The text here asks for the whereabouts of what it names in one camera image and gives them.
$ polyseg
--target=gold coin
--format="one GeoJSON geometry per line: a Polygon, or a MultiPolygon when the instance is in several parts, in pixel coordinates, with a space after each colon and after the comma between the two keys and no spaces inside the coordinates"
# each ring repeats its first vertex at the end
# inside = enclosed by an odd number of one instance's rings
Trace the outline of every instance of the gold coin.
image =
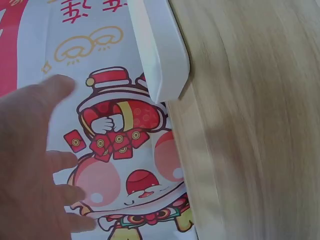
{"type": "Polygon", "coordinates": [[[123,141],[124,141],[124,137],[123,137],[123,136],[118,135],[118,136],[115,137],[115,142],[116,142],[117,144],[120,144],[120,143],[122,143],[123,141]]]}
{"type": "Polygon", "coordinates": [[[80,140],[77,138],[72,139],[72,145],[78,147],[80,145],[80,140]]]}
{"type": "Polygon", "coordinates": [[[102,148],[105,145],[105,141],[99,139],[98,141],[96,141],[96,145],[98,148],[102,148]]]}
{"type": "Polygon", "coordinates": [[[132,133],[132,139],[138,140],[139,138],[140,138],[140,132],[134,131],[134,132],[132,133]]]}
{"type": "Polygon", "coordinates": [[[119,150],[119,153],[124,154],[127,150],[128,150],[128,148],[125,146],[124,148],[121,148],[119,150]]]}

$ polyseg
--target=cartoon hand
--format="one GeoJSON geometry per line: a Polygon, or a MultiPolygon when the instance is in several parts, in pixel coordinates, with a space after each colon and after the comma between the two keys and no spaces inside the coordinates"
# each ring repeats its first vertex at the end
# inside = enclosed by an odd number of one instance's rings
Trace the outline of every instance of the cartoon hand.
{"type": "Polygon", "coordinates": [[[114,123],[109,117],[101,117],[91,123],[91,128],[96,134],[106,134],[114,128],[114,123]]]}
{"type": "Polygon", "coordinates": [[[124,127],[124,118],[121,114],[112,115],[109,118],[113,120],[115,132],[119,132],[124,127]]]}

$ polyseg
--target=cartoon face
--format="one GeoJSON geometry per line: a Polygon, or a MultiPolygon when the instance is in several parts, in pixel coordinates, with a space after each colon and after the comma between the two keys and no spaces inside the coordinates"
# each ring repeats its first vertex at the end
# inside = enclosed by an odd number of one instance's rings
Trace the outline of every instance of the cartoon face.
{"type": "Polygon", "coordinates": [[[171,131],[153,133],[131,159],[84,159],[73,176],[73,184],[87,193],[83,203],[93,212],[121,212],[157,201],[182,182],[183,172],[171,131]]]}

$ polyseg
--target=red envelope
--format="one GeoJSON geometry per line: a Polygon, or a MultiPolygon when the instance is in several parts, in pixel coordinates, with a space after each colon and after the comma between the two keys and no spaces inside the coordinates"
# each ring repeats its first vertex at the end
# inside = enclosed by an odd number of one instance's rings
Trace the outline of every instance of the red envelope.
{"type": "Polygon", "coordinates": [[[73,130],[63,136],[74,153],[78,153],[87,147],[84,139],[77,130],[73,130]]]}

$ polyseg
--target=printed illustration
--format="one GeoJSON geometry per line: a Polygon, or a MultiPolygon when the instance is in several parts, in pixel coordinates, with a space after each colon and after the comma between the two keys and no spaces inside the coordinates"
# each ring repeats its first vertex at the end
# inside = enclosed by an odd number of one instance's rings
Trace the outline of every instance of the printed illustration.
{"type": "Polygon", "coordinates": [[[68,184],[87,197],[72,206],[98,220],[108,240],[143,240],[142,226],[165,222],[186,232],[193,219],[166,106],[150,99],[144,74],[123,67],[92,72],[92,94],[77,107],[78,130],[64,135],[79,159],[68,184]]]}
{"type": "MultiPolygon", "coordinates": [[[[124,31],[118,26],[104,26],[94,30],[88,36],[72,36],[58,45],[53,59],[57,63],[66,62],[66,65],[79,63],[81,58],[89,56],[94,49],[99,52],[110,49],[110,45],[118,44],[124,38],[124,31]]],[[[47,60],[41,71],[47,74],[52,69],[47,60]]]]}

